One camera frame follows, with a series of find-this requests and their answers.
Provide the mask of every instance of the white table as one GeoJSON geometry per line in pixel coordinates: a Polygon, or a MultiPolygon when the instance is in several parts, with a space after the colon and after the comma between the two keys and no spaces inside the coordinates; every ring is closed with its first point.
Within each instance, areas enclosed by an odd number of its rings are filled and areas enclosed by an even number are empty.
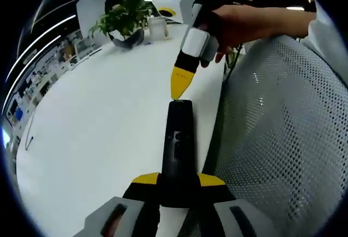
{"type": "MultiPolygon", "coordinates": [[[[171,39],[118,52],[112,43],[66,72],[36,109],[28,151],[17,154],[24,206],[43,233],[72,236],[84,219],[140,174],[160,172],[171,71],[185,26],[171,39]]],[[[183,98],[193,102],[198,169],[207,156],[223,64],[198,68],[183,98]]],[[[157,236],[176,236],[187,213],[161,208],[157,236]]]]}

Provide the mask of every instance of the black cable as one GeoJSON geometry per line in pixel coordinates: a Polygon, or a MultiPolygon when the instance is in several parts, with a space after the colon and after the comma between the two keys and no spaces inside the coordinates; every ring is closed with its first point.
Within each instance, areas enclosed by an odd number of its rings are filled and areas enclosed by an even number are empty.
{"type": "Polygon", "coordinates": [[[32,120],[30,121],[30,125],[29,125],[29,128],[28,128],[28,132],[27,132],[27,135],[26,135],[26,142],[24,144],[25,148],[26,148],[26,151],[28,150],[32,140],[34,139],[34,137],[32,136],[29,140],[29,144],[27,145],[28,143],[28,135],[29,135],[29,132],[30,132],[30,129],[32,127],[32,124],[33,124],[33,120],[34,120],[34,116],[35,116],[35,113],[36,113],[36,108],[34,109],[34,112],[33,112],[33,117],[32,117],[32,120]]]}

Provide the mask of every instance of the human hand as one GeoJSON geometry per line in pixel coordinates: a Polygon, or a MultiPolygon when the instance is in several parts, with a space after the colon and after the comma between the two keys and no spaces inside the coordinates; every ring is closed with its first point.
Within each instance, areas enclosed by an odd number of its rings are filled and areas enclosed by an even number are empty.
{"type": "Polygon", "coordinates": [[[241,43],[266,38],[272,35],[274,24],[267,8],[247,5],[224,5],[214,12],[220,16],[221,26],[217,31],[219,49],[215,62],[220,62],[225,54],[241,43]]]}

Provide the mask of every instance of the white sleeve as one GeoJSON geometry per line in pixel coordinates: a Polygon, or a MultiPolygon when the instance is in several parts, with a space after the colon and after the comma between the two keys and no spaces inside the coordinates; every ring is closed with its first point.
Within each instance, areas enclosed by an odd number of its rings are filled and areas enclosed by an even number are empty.
{"type": "Polygon", "coordinates": [[[316,4],[316,19],[308,27],[308,36],[301,43],[323,58],[331,69],[348,86],[348,53],[334,23],[324,11],[316,4]]]}

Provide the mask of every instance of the black button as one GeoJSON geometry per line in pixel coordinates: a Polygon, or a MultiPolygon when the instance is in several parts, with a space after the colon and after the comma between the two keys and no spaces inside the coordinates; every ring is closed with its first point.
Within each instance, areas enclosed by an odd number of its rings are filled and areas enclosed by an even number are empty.
{"type": "Polygon", "coordinates": [[[176,140],[180,140],[181,138],[182,138],[182,133],[179,132],[175,135],[176,140]]]}
{"type": "Polygon", "coordinates": [[[176,108],[177,110],[181,111],[184,107],[184,102],[182,100],[177,101],[176,108]]]}

